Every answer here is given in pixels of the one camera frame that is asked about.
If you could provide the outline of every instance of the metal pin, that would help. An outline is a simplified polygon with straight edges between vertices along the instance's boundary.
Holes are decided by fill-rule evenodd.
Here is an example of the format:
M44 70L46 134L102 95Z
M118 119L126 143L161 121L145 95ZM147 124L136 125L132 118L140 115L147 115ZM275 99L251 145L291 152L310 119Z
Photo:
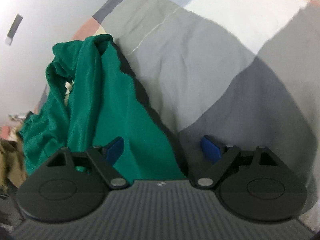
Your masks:
M111 180L111 185L114 187L121 187L127 183L127 181L123 178L115 178Z
M213 180L209 178L201 178L201 179L198 179L198 184L202 187L208 187L213 184Z

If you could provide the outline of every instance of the bedding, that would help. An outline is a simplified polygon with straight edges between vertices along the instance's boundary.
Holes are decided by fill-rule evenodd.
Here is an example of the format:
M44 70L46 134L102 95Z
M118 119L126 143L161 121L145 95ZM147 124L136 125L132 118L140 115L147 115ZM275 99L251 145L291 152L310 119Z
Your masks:
M320 230L319 0L107 0L73 39L102 33L179 138L190 172L210 166L204 135L267 145L306 185L300 220Z

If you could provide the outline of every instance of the screw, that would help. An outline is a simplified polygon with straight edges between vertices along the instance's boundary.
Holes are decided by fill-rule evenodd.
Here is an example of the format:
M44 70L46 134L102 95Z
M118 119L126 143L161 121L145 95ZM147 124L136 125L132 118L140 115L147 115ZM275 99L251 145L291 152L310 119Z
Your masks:
M102 151L102 146L101 145L94 145L92 146L93 149L97 150L99 153Z
M202 187L208 187L213 184L213 180L209 178L201 178L201 179L198 179L198 184Z
M114 187L121 187L125 185L127 181L123 178L115 178L111 180L111 185Z

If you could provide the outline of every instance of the green cloth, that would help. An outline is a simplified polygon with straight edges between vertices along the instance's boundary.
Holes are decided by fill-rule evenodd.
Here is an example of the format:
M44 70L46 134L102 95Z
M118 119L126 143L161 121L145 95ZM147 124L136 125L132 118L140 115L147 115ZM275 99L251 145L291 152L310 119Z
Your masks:
M53 53L48 100L20 131L28 174L62 146L84 151L121 136L124 153L114 167L130 182L185 178L167 137L137 101L133 78L120 71L130 67L111 35L58 43ZM66 107L65 83L72 80Z

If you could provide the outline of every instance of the beige cloth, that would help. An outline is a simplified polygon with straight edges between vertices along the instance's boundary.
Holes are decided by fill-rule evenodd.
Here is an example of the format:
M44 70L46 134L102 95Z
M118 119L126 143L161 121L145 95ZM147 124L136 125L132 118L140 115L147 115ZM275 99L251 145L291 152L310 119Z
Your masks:
M6 191L6 179L16 187L20 187L26 178L20 137L17 136L16 142L0 139L0 187Z

